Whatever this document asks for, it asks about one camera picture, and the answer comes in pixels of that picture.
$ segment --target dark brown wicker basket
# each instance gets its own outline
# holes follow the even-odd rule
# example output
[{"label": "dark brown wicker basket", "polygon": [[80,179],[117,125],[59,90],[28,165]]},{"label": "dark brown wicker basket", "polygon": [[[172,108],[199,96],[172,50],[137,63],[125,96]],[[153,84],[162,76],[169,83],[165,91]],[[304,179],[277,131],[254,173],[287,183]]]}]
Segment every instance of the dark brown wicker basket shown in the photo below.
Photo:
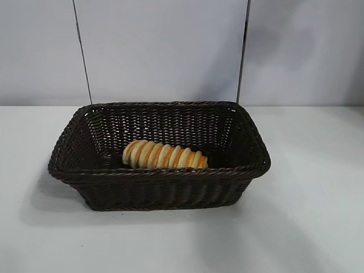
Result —
[{"label": "dark brown wicker basket", "polygon": [[[201,150],[209,168],[130,169],[121,155],[133,139]],[[254,122],[234,102],[127,102],[80,108],[48,170],[94,210],[198,209],[237,202],[270,164]]]}]

